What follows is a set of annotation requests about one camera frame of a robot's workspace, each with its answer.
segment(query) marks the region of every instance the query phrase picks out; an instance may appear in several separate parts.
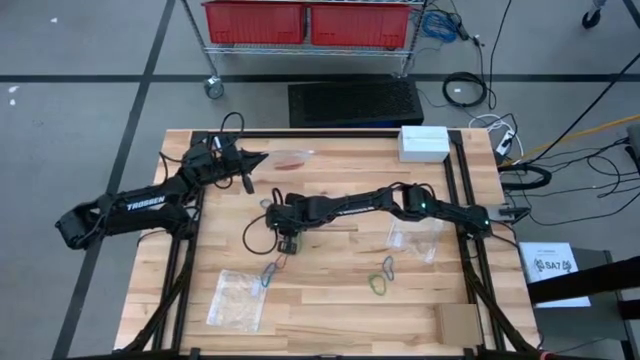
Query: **plastic bag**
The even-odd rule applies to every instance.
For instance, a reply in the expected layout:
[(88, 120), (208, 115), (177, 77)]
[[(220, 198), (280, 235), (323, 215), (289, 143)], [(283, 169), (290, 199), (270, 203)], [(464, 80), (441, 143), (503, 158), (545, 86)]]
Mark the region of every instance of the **plastic bag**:
[(444, 222), (434, 218), (420, 222), (393, 219), (387, 246), (406, 250), (430, 264), (435, 259), (443, 227)]
[(313, 153), (313, 150), (269, 151), (269, 156), (258, 167), (261, 170), (295, 170), (302, 167)]
[(257, 332), (266, 294), (259, 276), (222, 270), (207, 325)]

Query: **white cable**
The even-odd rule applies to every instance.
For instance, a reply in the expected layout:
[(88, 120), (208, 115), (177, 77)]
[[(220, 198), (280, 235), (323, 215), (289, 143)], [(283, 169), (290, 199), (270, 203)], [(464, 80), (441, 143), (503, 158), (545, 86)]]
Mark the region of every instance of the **white cable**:
[[(502, 116), (496, 115), (496, 114), (483, 114), (483, 115), (478, 115), (476, 117), (474, 117), (473, 119), (471, 119), (469, 121), (469, 127), (473, 127), (473, 122), (478, 120), (478, 119), (484, 119), (484, 118), (494, 118), (496, 119), (495, 121), (493, 121), (492, 123), (490, 123), (489, 125), (486, 126), (486, 129), (488, 132), (492, 132), (493, 130), (498, 130), (501, 127), (506, 127), (507, 129), (513, 131), (513, 128), (511, 127), (511, 125), (509, 125), (508, 123), (506, 123), (504, 120), (502, 120)], [(515, 136), (516, 138), (516, 142), (518, 143), (518, 146), (520, 147), (520, 158), (524, 157), (524, 146), (522, 146), (522, 140), (520, 140), (520, 137), (518, 136), (518, 134), (516, 134)], [(513, 164), (517, 164), (519, 163), (520, 160), (515, 161)]]

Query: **gray floor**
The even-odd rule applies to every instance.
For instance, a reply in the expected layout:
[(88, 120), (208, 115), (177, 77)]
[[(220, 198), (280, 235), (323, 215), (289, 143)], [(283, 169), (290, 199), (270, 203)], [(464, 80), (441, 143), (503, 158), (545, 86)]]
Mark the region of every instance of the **gray floor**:
[[(204, 17), (192, 1), (197, 20)], [(507, 0), (457, 0), (471, 34), (479, 34), (485, 71), (490, 48)], [(450, 9), (447, 1), (438, 4)], [(610, 0), (595, 29), (580, 26), (589, 0), (514, 1), (494, 62), (496, 74), (610, 74), (638, 50), (640, 30), (621, 0)], [(68, 250), (53, 228), (61, 213), (92, 199), (107, 187), (138, 82), (9, 82), (8, 75), (141, 75), (165, 6), (164, 1), (5, 0), (0, 2), (0, 358), (45, 359), (51, 356), (83, 253)], [(176, 4), (155, 74), (207, 74), (207, 66)], [(422, 39), (418, 49), (437, 46)], [(377, 73), (398, 71), (396, 59), (324, 57), (240, 57), (218, 60), (224, 75)], [(477, 51), (456, 42), (440, 51), (420, 53), (414, 73), (447, 74), (479, 70)], [(636, 64), (630, 73), (640, 73)], [(497, 114), (513, 112), (525, 148), (555, 138), (594, 99), (605, 83), (496, 82)], [(20, 86), (15, 92), (8, 90)], [(227, 83), (225, 96), (212, 102), (199, 82), (151, 83), (137, 126), (120, 189), (150, 182), (157, 151), (168, 128), (215, 128), (229, 111), (240, 111), (249, 128), (288, 126), (287, 83)], [(443, 104), (439, 82), (418, 84), (434, 104)], [(464, 96), (468, 90), (462, 87)], [(586, 129), (638, 112), (640, 83), (616, 85), (585, 118)], [(467, 125), (469, 116), (451, 107), (423, 103), (425, 124)], [(487, 112), (483, 105), (474, 114)], [(624, 127), (563, 145), (558, 151), (606, 145), (624, 136)], [(633, 170), (621, 148), (608, 155), (621, 171)], [(558, 173), (540, 193), (610, 182), (586, 165)], [(617, 209), (635, 193), (597, 199), (573, 193), (532, 199), (534, 216), (555, 221)], [(567, 241), (573, 246), (608, 249), (614, 259), (638, 255), (634, 203), (620, 214), (589, 222), (542, 227), (523, 220), (516, 228), (523, 241)], [(71, 354), (111, 350), (128, 285), (135, 234), (111, 238), (98, 260)], [(560, 350), (584, 339), (549, 338), (545, 348)], [(611, 341), (572, 354), (618, 359)]]

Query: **white paper sign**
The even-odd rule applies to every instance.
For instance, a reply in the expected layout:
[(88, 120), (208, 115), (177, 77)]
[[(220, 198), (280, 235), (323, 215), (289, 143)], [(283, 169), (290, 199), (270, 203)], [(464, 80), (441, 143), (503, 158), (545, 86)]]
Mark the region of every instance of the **white paper sign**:
[[(578, 265), (569, 243), (523, 242), (520, 243), (520, 250), (529, 283), (578, 271)], [(589, 306), (591, 306), (591, 302), (588, 296), (535, 305), (537, 308)]]

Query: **red bin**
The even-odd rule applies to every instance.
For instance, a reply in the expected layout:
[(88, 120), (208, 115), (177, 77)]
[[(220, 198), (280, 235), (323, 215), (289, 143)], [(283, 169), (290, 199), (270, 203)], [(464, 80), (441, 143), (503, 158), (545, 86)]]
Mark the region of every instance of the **red bin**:
[(215, 44), (300, 44), (302, 4), (214, 1), (202, 4)]
[(311, 5), (311, 43), (402, 48), (410, 11), (392, 4)]

